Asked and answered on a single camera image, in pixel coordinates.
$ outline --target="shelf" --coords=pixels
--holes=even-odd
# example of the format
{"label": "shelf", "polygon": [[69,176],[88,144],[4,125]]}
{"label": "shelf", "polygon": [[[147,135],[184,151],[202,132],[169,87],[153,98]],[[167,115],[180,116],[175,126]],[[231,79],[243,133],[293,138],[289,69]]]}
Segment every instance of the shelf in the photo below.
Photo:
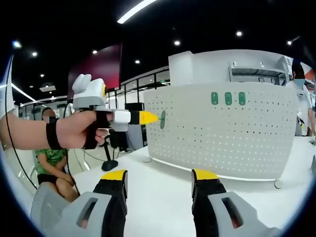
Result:
{"label": "shelf", "polygon": [[286,79],[286,72],[279,69],[231,67],[233,76],[256,76]]}

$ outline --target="leg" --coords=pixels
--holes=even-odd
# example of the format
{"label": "leg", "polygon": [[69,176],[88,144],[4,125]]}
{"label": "leg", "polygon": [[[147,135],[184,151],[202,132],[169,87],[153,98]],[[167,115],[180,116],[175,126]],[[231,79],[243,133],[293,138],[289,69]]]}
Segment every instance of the leg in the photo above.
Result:
{"label": "leg", "polygon": [[78,197],[77,192],[66,180],[58,178],[56,180],[56,186],[60,195],[67,201],[73,202]]}
{"label": "leg", "polygon": [[50,182],[42,182],[42,184],[45,184],[45,185],[49,186],[52,190],[54,190],[56,193],[59,194],[56,185],[54,185],[53,183],[50,183]]}

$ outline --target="hand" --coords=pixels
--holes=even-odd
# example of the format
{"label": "hand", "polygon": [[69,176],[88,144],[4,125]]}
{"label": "hand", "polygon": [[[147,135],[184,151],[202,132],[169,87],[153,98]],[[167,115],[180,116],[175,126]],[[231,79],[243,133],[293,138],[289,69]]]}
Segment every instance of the hand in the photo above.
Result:
{"label": "hand", "polygon": [[62,178],[66,180],[68,183],[70,183],[71,186],[74,185],[73,179],[71,178],[69,174],[64,174]]}
{"label": "hand", "polygon": [[[113,115],[108,115],[108,121],[113,120]],[[59,119],[56,125],[57,139],[62,148],[82,148],[86,141],[87,128],[96,121],[94,111],[84,111]],[[107,130],[96,130],[95,140],[98,146],[102,145],[104,137],[108,135]]]}

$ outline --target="green slot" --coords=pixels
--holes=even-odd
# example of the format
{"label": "green slot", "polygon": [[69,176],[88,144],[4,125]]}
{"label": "green slot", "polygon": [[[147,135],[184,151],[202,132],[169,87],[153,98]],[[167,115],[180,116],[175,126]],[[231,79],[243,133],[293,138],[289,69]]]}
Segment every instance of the green slot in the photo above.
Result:
{"label": "green slot", "polygon": [[245,105],[246,104],[246,94],[244,92],[239,92],[238,97],[239,97],[239,104]]}
{"label": "green slot", "polygon": [[232,94],[230,92],[226,92],[225,93],[225,104],[226,105],[231,105],[232,102],[233,102]]}
{"label": "green slot", "polygon": [[218,94],[217,92],[211,93],[211,100],[213,105],[218,105]]}
{"label": "green slot", "polygon": [[162,111],[161,116],[160,116],[160,128],[163,129],[164,128],[164,124],[166,121],[166,111]]}

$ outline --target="ceiling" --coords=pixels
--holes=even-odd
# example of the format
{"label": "ceiling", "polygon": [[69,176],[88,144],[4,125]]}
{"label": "ceiling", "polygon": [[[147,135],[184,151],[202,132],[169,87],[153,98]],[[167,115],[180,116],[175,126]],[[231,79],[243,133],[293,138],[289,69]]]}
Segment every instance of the ceiling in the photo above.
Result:
{"label": "ceiling", "polygon": [[[18,39],[22,48],[14,51],[12,82],[38,100],[66,95],[72,65],[93,50],[121,42],[121,81],[167,66],[169,55],[187,50],[257,49],[313,64],[303,51],[304,40],[308,52],[316,52],[311,44],[313,12],[302,1],[157,0],[125,24],[117,23],[139,2],[90,0],[9,6],[14,9],[12,17],[0,18],[6,22],[2,32],[7,32],[1,69],[10,55],[11,41]],[[236,37],[237,30],[243,31],[241,38]],[[291,46],[286,44],[297,36],[301,38]],[[181,41],[180,46],[173,44],[175,39]],[[37,51],[38,57],[32,58],[32,51]],[[46,84],[55,85],[56,91],[50,95],[41,92],[39,88]],[[16,103],[30,101],[17,92],[13,97]]]}

